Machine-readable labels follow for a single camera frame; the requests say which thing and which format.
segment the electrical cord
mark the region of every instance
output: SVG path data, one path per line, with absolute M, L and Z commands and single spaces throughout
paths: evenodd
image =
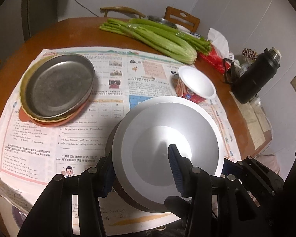
M 77 4 L 79 4 L 80 6 L 82 6 L 83 8 L 85 8 L 86 10 L 88 10 L 90 13 L 92 13 L 94 16 L 97 16 L 95 13 L 93 13 L 92 11 L 90 11 L 86 6 L 82 5 L 81 3 L 79 3 L 77 0 L 74 0 Z

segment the wooden table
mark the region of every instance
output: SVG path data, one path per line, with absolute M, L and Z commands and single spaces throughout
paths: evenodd
M 145 52 L 158 53 L 153 48 L 132 38 L 101 31 L 99 26 L 106 18 L 74 18 L 67 19 L 39 32 L 26 41 L 4 63 L 0 71 L 0 116 L 7 99 L 10 97 L 23 73 L 42 49 L 57 49 L 82 46 L 107 46 L 128 48 Z M 206 74 L 214 83 L 219 99 L 227 113 L 228 120 L 234 130 L 242 159 L 259 153 L 271 140 L 271 134 L 266 132 L 266 141 L 257 150 L 236 103 L 230 95 L 230 87 L 223 82 L 220 75 L 205 61 L 196 61 L 195 66 Z

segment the orange plate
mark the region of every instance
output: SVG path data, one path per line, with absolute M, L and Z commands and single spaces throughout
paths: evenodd
M 70 120 L 72 120 L 83 108 L 84 106 L 88 103 L 89 100 L 86 100 L 70 117 L 68 117 L 65 120 L 59 121 L 59 122 L 40 122 L 40 121 L 36 121 L 33 118 L 30 118 L 23 110 L 22 107 L 20 107 L 19 110 L 19 120 L 21 120 L 22 122 L 32 122 L 37 126 L 41 126 L 41 127 L 55 127 L 55 126 L 61 126 L 64 125 L 66 123 L 68 123 Z

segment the newspaper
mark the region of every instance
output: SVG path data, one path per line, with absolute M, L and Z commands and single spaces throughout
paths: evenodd
M 264 130 L 270 129 L 266 116 L 259 106 L 251 106 L 249 102 L 241 104 L 232 92 L 230 94 L 247 123 L 254 149 L 257 150 L 265 142 Z
M 51 178 L 81 174 L 104 156 L 107 138 L 130 109 L 155 96 L 176 95 L 174 76 L 182 65 L 171 58 L 109 47 L 44 49 L 45 56 L 74 52 L 87 57 L 97 76 L 88 107 L 70 123 L 43 128 L 21 122 L 16 85 L 0 118 L 0 195 L 28 213 Z M 200 103 L 224 139 L 225 158 L 241 160 L 234 132 L 218 97 Z M 172 213 L 137 210 L 114 192 L 99 199 L 107 235 L 143 231 L 178 218 Z M 77 197 L 72 202 L 73 233 L 79 234 Z

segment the tissue box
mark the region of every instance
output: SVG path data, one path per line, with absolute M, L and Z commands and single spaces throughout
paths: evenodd
M 197 59 L 204 60 L 206 62 L 208 62 L 212 67 L 214 67 L 220 74 L 224 74 L 225 73 L 225 69 L 223 66 L 223 59 L 221 57 L 219 57 L 214 49 L 214 47 L 212 46 L 212 50 L 209 53 L 208 56 L 198 52 L 198 56 Z M 230 68 L 230 64 L 227 62 L 226 63 L 226 69 L 228 70 Z

